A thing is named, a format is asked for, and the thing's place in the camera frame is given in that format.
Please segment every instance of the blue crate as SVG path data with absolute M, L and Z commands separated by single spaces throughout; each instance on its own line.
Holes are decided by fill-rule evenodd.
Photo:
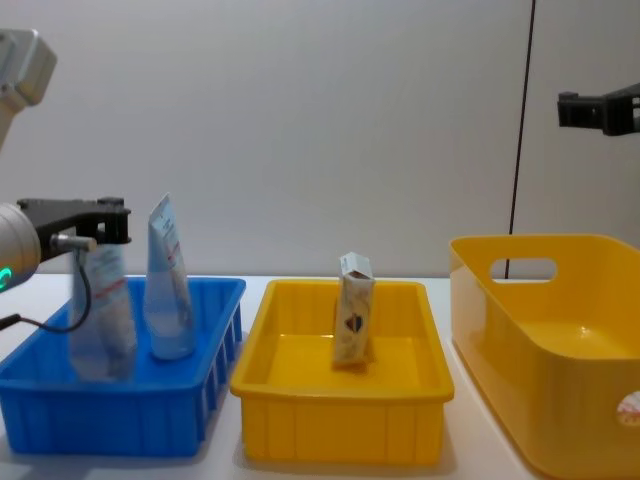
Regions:
M 198 339 L 193 355 L 159 361 L 144 325 L 144 278 L 129 279 L 138 334 L 132 382 L 79 383 L 69 338 L 36 331 L 0 363 L 0 403 L 18 453 L 193 456 L 242 340 L 238 279 L 189 279 Z M 68 322 L 65 305 L 51 325 Z

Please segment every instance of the yellow tray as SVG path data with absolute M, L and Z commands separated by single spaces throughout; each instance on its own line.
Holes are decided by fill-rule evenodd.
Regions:
M 269 284 L 231 380 L 255 460 L 433 464 L 453 383 L 424 287 L 376 282 L 372 361 L 331 367 L 336 281 Z

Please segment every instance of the toothpaste tube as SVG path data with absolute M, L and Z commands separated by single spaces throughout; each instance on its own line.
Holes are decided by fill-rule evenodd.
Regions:
M 193 352 L 196 340 L 191 297 L 169 194 L 149 218 L 144 314 L 151 351 L 157 358 L 174 360 Z
M 84 282 L 75 262 L 73 269 L 70 325 L 86 305 Z M 84 324 L 69 334 L 71 365 L 81 380 L 128 380 L 134 373 L 137 341 L 122 248 L 99 246 L 86 254 L 84 269 L 91 286 L 91 310 Z

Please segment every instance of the white backdrop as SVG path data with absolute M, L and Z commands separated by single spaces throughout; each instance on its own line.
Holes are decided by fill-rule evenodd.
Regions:
M 335 274 L 356 250 L 377 275 L 446 275 L 452 237 L 508 230 L 529 11 L 3 0 L 59 64 L 9 133 L 1 200 L 124 196 L 132 272 L 171 191 L 193 273 Z
M 603 233 L 640 247 L 640 135 L 559 128 L 556 107 L 563 91 L 640 82 L 639 22 L 638 0 L 538 0 L 514 233 Z

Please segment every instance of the white table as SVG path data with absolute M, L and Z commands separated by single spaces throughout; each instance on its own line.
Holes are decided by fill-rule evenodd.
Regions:
M 251 329 L 265 286 L 274 277 L 245 277 L 242 329 Z M 240 401 L 227 394 L 222 409 L 209 426 L 208 438 L 192 459 L 148 459 L 87 456 L 26 456 L 9 449 L 0 424 L 1 480 L 271 480 L 414 477 L 430 479 L 531 479 L 540 478 L 524 466 L 469 378 L 451 344 L 448 279 L 407 279 L 427 287 L 429 302 L 455 384 L 455 398 L 446 405 L 442 459 L 437 467 L 399 468 L 253 465 L 242 452 Z M 35 275 L 26 284 L 0 295 L 0 316 L 20 313 L 44 321 L 69 297 L 67 275 Z M 0 358 L 4 358 L 31 332 L 16 325 L 0 332 Z

